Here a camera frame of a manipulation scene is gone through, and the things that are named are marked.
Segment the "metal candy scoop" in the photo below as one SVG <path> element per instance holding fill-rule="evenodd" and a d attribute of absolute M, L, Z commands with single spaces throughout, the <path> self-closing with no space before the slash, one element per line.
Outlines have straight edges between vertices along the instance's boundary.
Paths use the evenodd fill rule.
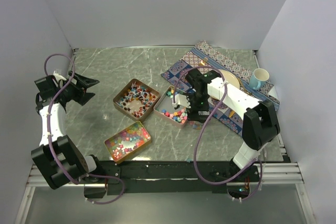
<path fill-rule="evenodd" d="M 259 160 L 266 162 L 267 159 L 268 159 L 268 153 L 267 153 L 267 148 L 265 147 L 260 151 Z"/>

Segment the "clear plastic candy jar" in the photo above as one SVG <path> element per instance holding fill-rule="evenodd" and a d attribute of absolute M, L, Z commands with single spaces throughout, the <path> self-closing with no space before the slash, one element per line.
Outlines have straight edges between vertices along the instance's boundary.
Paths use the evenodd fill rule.
<path fill-rule="evenodd" d="M 194 130 L 201 130 L 203 128 L 203 123 L 200 123 L 198 121 L 189 121 L 189 125 L 192 127 Z"/>

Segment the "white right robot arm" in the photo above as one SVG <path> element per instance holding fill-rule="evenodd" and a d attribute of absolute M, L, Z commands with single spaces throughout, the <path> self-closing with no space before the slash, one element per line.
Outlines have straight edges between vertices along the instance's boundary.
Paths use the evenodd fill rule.
<path fill-rule="evenodd" d="M 255 160 L 261 150 L 280 133 L 280 126 L 274 104 L 260 101 L 233 86 L 215 70 L 202 74 L 193 68 L 186 74 L 186 81 L 195 92 L 186 95 L 189 102 L 187 116 L 190 121 L 205 123 L 214 111 L 208 99 L 221 100 L 222 104 L 233 110 L 243 121 L 241 135 L 243 143 L 233 157 L 230 168 L 233 180 L 242 181 L 248 175 L 248 163 Z"/>

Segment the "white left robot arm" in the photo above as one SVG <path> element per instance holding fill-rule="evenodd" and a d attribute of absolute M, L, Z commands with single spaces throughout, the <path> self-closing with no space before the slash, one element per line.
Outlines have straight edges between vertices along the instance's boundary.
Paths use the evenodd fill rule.
<path fill-rule="evenodd" d="M 35 81 L 36 111 L 42 120 L 42 137 L 39 147 L 32 150 L 31 158 L 50 188 L 57 189 L 72 180 L 86 176 L 98 183 L 104 178 L 104 169 L 98 159 L 83 156 L 66 134 L 66 104 L 75 101 L 85 105 L 94 93 L 88 92 L 99 80 L 84 77 L 72 71 L 65 78 L 48 75 Z"/>

